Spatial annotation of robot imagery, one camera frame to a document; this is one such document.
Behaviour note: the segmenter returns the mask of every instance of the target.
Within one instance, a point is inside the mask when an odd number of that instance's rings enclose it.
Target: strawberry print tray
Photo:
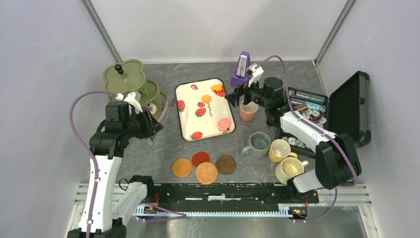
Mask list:
[[[225,94],[219,78],[183,83],[175,88],[181,133],[185,140],[202,140],[235,130]]]

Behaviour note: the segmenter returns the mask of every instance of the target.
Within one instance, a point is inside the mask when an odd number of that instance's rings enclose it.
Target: red coaster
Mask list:
[[[210,155],[204,151],[197,152],[193,155],[192,162],[195,167],[203,162],[210,162]]]

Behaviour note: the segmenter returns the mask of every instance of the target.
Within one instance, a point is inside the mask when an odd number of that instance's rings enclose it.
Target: cup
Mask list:
[[[271,161],[280,163],[289,156],[291,151],[289,143],[282,139],[273,141],[268,151],[268,157]]]
[[[308,165],[308,161],[300,162],[298,159],[288,157],[284,159],[276,167],[276,177],[282,184],[287,184],[287,181],[294,176],[301,175],[304,172],[304,167]]]
[[[244,100],[241,101],[241,108],[239,110],[239,115],[241,119],[245,122],[252,121],[255,118],[255,115],[258,111],[258,104],[250,102],[247,105],[244,105]]]
[[[249,154],[251,157],[260,159],[266,156],[270,148],[270,137],[264,132],[254,132],[248,139],[247,146],[241,150],[242,155]]]

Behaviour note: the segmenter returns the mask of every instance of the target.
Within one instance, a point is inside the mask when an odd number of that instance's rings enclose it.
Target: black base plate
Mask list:
[[[318,193],[308,191],[291,198],[288,188],[280,183],[155,183],[154,193],[159,194],[159,206],[182,212],[261,212],[278,211],[278,204],[319,203]],[[213,200],[212,196],[226,199]]]

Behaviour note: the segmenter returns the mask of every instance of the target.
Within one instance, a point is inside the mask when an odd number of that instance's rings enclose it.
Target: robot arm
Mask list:
[[[360,175],[362,169],[351,137],[345,133],[336,135],[325,129],[322,129],[323,134],[320,134],[307,124],[302,123],[302,121],[308,120],[297,111],[299,118],[292,114],[285,100],[283,83],[280,79],[266,78],[263,88],[259,87],[259,78],[262,73],[261,67],[257,67],[256,64],[251,65],[248,68],[248,74],[251,76],[250,81],[235,87],[234,92],[226,95],[225,98],[231,105],[237,107],[240,97],[244,95],[245,105],[254,102],[264,107],[268,125],[274,125],[295,135],[315,152],[315,170],[288,180],[291,193],[298,195],[320,187],[333,189],[353,178],[344,158],[325,135],[329,135],[340,145],[356,174]]]
[[[90,149],[97,159],[99,178],[95,181],[95,165],[91,160],[86,205],[78,228],[69,231],[68,238],[84,238],[88,224],[91,225],[90,232],[95,233],[95,237],[99,235],[98,237],[103,238],[123,238],[126,224],[135,208],[141,201],[153,196],[152,178],[133,176],[125,194],[112,208],[115,179],[128,140],[133,137],[149,138],[163,128],[147,107],[141,108],[140,94],[137,92],[130,93],[127,97],[118,95],[117,99],[123,101],[108,103],[105,108],[106,119],[89,140]],[[96,192],[93,191],[95,182],[98,183]],[[90,207],[92,194],[96,195],[93,198],[94,207]],[[88,220],[90,210],[92,210],[92,219]]]

